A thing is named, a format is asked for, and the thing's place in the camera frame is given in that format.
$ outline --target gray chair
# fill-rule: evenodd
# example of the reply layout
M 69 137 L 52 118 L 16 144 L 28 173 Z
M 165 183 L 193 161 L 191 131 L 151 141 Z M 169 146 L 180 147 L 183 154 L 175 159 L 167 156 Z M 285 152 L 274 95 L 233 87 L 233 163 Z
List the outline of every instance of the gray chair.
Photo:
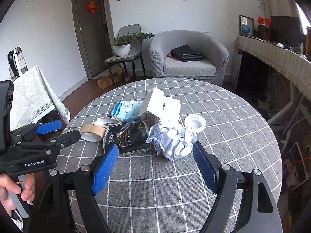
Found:
M 120 30 L 119 30 L 119 34 L 118 36 L 123 36 L 123 35 L 127 35 L 128 33 L 132 34 L 132 33 L 136 33 L 136 32 L 140 32 L 140 25 L 139 24 L 133 24 L 133 25 L 128 25 L 128 26 L 123 26 Z M 111 67 L 115 64 L 118 63 L 123 63 L 124 66 L 124 70 L 126 73 L 126 76 L 128 75 L 128 71 L 126 69 L 126 65 L 125 62 L 132 62 L 132 69 L 133 69 L 133 77 L 134 80 L 136 80 L 136 72 L 135 72 L 135 60 L 140 58 L 141 64 L 142 64 L 142 70 L 144 72 L 144 75 L 146 76 L 145 73 L 145 66 L 144 66 L 144 61 L 142 59 L 142 41 L 133 41 L 131 43 L 131 49 L 130 49 L 130 53 L 128 55 L 125 56 L 112 56 L 110 58 L 108 58 L 107 60 L 105 60 L 106 65 L 108 66 L 108 70 L 111 76 L 111 80 L 115 86 L 114 83 L 114 77 L 112 75 L 111 72 Z
M 200 61 L 181 62 L 167 55 L 176 47 L 188 44 L 204 55 Z M 179 77 L 196 79 L 222 86 L 225 69 L 229 60 L 228 51 L 209 35 L 195 31 L 161 32 L 150 44 L 150 60 L 154 78 Z

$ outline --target black bag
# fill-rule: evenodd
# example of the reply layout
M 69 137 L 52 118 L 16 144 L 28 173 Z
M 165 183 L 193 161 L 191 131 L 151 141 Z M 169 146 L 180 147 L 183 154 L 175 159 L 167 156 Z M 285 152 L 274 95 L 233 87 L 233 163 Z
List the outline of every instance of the black bag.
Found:
M 116 144 L 119 147 L 119 156 L 146 152 L 151 148 L 150 143 L 146 143 L 148 134 L 144 121 L 122 123 L 106 130 L 104 145 Z
M 201 53 L 191 50 L 188 45 L 180 46 L 171 50 L 171 54 L 182 62 L 204 59 L 204 56 Z

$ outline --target finger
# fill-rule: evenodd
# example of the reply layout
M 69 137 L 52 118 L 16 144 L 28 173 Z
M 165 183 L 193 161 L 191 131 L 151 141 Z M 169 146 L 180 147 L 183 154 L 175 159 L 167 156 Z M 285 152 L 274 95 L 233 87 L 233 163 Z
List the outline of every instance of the finger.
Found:
M 8 196 L 8 199 L 4 202 L 1 202 L 3 207 L 5 208 L 6 211 L 11 211 L 16 209 L 16 205 L 13 203 L 12 199 L 10 196 Z
M 33 194 L 28 200 L 27 200 L 27 203 L 30 204 L 34 201 L 35 199 L 35 194 Z
M 0 202 L 5 202 L 9 198 L 9 194 L 4 187 L 0 187 Z
M 21 193 L 21 188 L 5 173 L 0 174 L 0 186 L 15 194 Z
M 21 198 L 23 201 L 27 201 L 35 193 L 35 185 L 32 186 L 31 190 L 23 190 Z
M 30 190 L 36 183 L 35 174 L 28 174 L 25 179 L 25 189 Z

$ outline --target gray door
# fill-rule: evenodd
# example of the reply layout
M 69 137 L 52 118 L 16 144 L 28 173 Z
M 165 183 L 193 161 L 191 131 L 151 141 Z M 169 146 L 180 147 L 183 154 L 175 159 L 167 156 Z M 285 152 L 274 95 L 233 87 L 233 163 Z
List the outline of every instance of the gray door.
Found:
M 104 0 L 77 0 L 77 6 L 87 66 L 94 77 L 107 69 L 105 60 L 112 56 Z

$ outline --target door frame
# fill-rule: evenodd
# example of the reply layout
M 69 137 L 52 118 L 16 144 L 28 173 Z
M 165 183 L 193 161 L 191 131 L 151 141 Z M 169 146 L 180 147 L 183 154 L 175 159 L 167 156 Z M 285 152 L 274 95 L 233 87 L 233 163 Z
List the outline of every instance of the door frame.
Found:
M 109 0 L 104 0 L 104 7 L 105 7 L 105 15 L 106 15 L 106 21 L 107 21 L 107 27 L 108 27 L 108 35 L 109 35 L 109 40 L 110 40 L 110 45 L 111 45 L 111 50 L 114 55 L 114 31 L 112 27 L 112 19 L 111 19 L 111 12 L 110 12 L 110 5 L 109 5 Z M 88 79 L 93 79 L 93 78 L 100 78 L 100 76 L 92 76 L 91 70 L 88 66 L 88 59 L 86 56 L 86 51 L 84 48 L 84 43 L 83 43 L 83 38 L 82 38 L 82 33 L 79 30 L 80 28 L 80 21 L 79 21 L 79 16 L 78 16 L 78 4 L 77 0 L 71 0 L 71 5 L 72 5 L 72 10 L 73 10 L 73 24 L 75 27 L 75 32 L 76 32 L 76 37 L 78 41 L 78 46 L 81 54 L 81 59 L 83 62 L 83 66 L 87 75 Z

